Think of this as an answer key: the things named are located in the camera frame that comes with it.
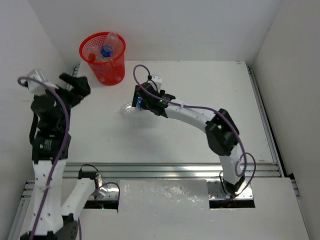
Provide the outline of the blue label bottle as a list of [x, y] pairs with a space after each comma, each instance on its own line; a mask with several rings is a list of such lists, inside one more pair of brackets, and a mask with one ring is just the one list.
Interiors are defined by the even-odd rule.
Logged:
[[115, 34], [113, 32], [109, 32], [104, 40], [104, 43], [103, 43], [102, 48], [100, 50], [100, 54], [104, 58], [112, 57], [113, 53], [116, 50], [118, 40], [119, 40], [119, 38], [118, 38], [117, 34]]
[[143, 110], [141, 107], [141, 103], [142, 100], [139, 97], [135, 102], [135, 106], [133, 106], [132, 102], [123, 105], [121, 107], [120, 114], [125, 119], [137, 116]]

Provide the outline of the red cap crushed bottle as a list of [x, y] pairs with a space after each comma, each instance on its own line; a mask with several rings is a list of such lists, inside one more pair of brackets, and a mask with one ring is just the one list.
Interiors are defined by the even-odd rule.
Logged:
[[102, 62], [105, 62], [105, 58], [104, 58], [101, 54], [93, 53], [93, 52], [91, 52], [91, 53], [88, 55], [88, 60], [89, 60], [89, 62], [92, 62], [92, 63], [102, 63]]

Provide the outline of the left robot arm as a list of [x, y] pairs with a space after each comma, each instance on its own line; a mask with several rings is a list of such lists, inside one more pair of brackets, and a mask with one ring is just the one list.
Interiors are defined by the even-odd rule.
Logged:
[[33, 120], [29, 133], [34, 172], [34, 202], [30, 226], [22, 240], [74, 240], [80, 233], [79, 217], [97, 188], [97, 172], [81, 172], [76, 185], [62, 202], [63, 174], [71, 143], [71, 109], [91, 93], [88, 79], [62, 73], [68, 85], [48, 81], [40, 70], [17, 79], [33, 94]]

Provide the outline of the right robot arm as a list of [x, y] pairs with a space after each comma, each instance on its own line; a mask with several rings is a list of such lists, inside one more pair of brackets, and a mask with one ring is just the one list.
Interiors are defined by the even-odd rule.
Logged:
[[218, 155], [225, 190], [235, 195], [245, 180], [237, 155], [238, 148], [245, 151], [240, 133], [228, 111], [185, 105], [174, 95], [164, 90], [156, 91], [153, 84], [136, 85], [132, 100], [139, 107], [167, 119], [179, 120], [204, 132], [210, 150]]

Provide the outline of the red mesh waste bin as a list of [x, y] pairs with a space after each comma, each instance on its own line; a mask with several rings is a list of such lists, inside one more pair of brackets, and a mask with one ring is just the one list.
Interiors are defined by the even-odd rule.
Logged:
[[106, 38], [109, 32], [98, 32], [85, 38], [79, 46], [79, 55], [88, 63], [90, 69], [104, 85], [119, 84], [125, 77], [126, 42], [117, 35], [117, 41], [110, 45], [112, 52], [106, 56]]

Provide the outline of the left aluminium side rail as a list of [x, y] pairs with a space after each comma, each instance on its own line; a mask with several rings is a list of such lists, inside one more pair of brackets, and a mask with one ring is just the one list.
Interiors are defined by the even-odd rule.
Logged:
[[80, 68], [80, 64], [76, 65], [76, 66], [72, 69], [71, 75], [72, 75], [73, 77], [77, 77], [78, 72], [79, 72], [79, 68]]

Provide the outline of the aluminium side rail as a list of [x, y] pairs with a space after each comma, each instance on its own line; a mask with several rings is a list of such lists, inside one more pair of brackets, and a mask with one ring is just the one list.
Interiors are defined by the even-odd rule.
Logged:
[[260, 117], [262, 120], [262, 125], [264, 128], [264, 132], [266, 134], [266, 140], [268, 143], [268, 148], [270, 150], [271, 153], [271, 157], [272, 157], [272, 161], [276, 164], [278, 172], [279, 172], [279, 176], [284, 178], [286, 176], [286, 170], [283, 167], [283, 162], [282, 162], [282, 158], [281, 155], [279, 154], [279, 149], [278, 149], [278, 145], [277, 145], [277, 141], [274, 138], [274, 134], [273, 134], [273, 130], [272, 127], [270, 125], [270, 121], [268, 118], [268, 115], [266, 113], [266, 109], [262, 100], [262, 96], [260, 94], [260, 90], [256, 81], [256, 78], [254, 76], [254, 72], [253, 70], [246, 65], [247, 67], [247, 71], [248, 71], [248, 75], [251, 81], [251, 85], [252, 85], [252, 89], [253, 89], [253, 93], [257, 102], [257, 106], [258, 106], [258, 110], [260, 113]]
[[79, 72], [79, 68], [80, 68], [80, 64], [76, 65], [76, 66], [72, 69], [71, 75], [72, 75], [73, 77], [77, 77], [78, 72]]

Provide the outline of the aluminium front rail frame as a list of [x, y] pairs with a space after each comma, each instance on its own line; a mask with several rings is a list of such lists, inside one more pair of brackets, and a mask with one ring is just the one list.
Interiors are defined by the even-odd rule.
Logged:
[[[106, 179], [205, 179], [219, 180], [223, 171], [218, 163], [89, 163], [95, 166]], [[67, 163], [63, 178], [77, 179], [83, 163]], [[283, 177], [281, 168], [275, 162], [256, 164], [256, 178]]]

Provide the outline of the right aluminium side rail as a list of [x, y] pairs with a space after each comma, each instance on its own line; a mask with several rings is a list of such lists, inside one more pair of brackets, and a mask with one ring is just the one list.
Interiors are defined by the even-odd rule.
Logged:
[[270, 121], [268, 118], [268, 115], [266, 113], [266, 109], [262, 100], [262, 96], [260, 94], [260, 90], [256, 81], [256, 78], [254, 76], [254, 72], [253, 70], [246, 65], [247, 67], [247, 71], [248, 71], [248, 75], [251, 81], [251, 85], [252, 85], [252, 89], [253, 89], [253, 93], [257, 102], [257, 106], [258, 106], [258, 110], [260, 113], [260, 117], [262, 120], [262, 125], [264, 128], [264, 132], [266, 134], [266, 140], [268, 143], [268, 148], [270, 150], [271, 153], [271, 157], [272, 157], [272, 161], [276, 164], [278, 172], [279, 172], [279, 176], [284, 178], [286, 176], [286, 170], [283, 167], [283, 162], [282, 162], [282, 158], [281, 155], [279, 154], [279, 149], [278, 149], [278, 145], [277, 145], [277, 141], [274, 138], [274, 134], [273, 134], [273, 130], [272, 127], [270, 125]]

